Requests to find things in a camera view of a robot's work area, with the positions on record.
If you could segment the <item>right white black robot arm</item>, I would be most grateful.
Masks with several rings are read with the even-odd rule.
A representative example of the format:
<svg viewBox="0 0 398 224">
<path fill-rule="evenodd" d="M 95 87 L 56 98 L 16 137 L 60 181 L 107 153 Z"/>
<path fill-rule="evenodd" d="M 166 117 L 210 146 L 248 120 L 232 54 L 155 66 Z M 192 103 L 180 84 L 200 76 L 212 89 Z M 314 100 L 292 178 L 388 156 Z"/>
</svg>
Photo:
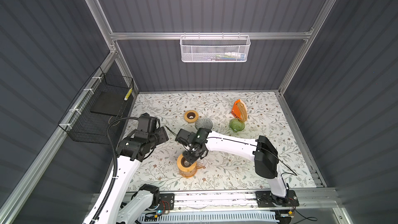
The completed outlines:
<svg viewBox="0 0 398 224">
<path fill-rule="evenodd" d="M 210 129 L 200 128 L 196 133 L 181 129 L 176 142 L 183 145 L 184 159 L 193 164 L 205 158 L 210 151 L 225 152 L 243 157 L 254 163 L 258 176 L 267 179 L 270 191 L 260 200 L 266 200 L 270 206 L 296 208 L 299 201 L 283 178 L 282 166 L 287 166 L 278 157 L 278 151 L 271 141 L 260 135 L 257 139 L 243 139 L 223 135 Z"/>
</svg>

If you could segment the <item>green glass dripper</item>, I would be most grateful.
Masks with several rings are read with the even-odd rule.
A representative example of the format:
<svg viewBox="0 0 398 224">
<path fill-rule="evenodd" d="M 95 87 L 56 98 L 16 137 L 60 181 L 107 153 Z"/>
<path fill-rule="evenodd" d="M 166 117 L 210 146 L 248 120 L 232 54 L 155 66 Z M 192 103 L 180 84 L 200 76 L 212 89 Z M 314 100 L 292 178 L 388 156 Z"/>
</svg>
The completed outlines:
<svg viewBox="0 0 398 224">
<path fill-rule="evenodd" d="M 245 129 L 246 125 L 241 119 L 234 118 L 234 119 L 230 120 L 229 127 L 233 132 L 237 133 L 237 132 L 243 131 Z"/>
</svg>

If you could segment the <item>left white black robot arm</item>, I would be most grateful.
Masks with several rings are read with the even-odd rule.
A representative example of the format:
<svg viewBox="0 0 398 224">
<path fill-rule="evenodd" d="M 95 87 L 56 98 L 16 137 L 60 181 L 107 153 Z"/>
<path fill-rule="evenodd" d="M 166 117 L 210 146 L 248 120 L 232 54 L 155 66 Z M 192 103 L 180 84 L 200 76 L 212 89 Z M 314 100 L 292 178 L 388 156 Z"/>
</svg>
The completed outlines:
<svg viewBox="0 0 398 224">
<path fill-rule="evenodd" d="M 137 159 L 131 160 L 123 155 L 117 158 L 117 169 L 112 170 L 84 224 L 138 224 L 144 211 L 159 206 L 159 187 L 148 184 L 142 185 L 130 202 L 121 206 L 140 165 Z"/>
</svg>

